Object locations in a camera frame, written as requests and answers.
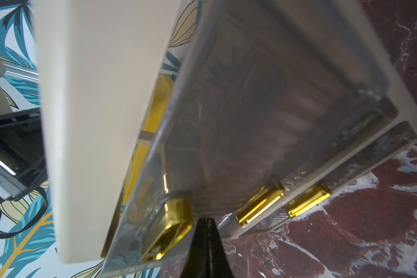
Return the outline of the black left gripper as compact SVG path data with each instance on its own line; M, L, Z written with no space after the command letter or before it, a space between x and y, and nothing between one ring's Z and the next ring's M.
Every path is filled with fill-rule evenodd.
M0 204L25 197L46 180L41 110L0 115Z

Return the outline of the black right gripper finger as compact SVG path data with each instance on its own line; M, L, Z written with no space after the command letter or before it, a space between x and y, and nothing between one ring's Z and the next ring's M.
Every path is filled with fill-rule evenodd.
M214 219L200 218L190 246L182 278L232 278Z

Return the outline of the clear top drawer gold handle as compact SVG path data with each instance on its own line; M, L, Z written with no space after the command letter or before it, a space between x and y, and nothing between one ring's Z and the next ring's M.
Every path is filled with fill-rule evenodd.
M386 98L388 80L345 15L355 5L208 5L102 277L186 257L200 218L220 235L276 173L307 162Z

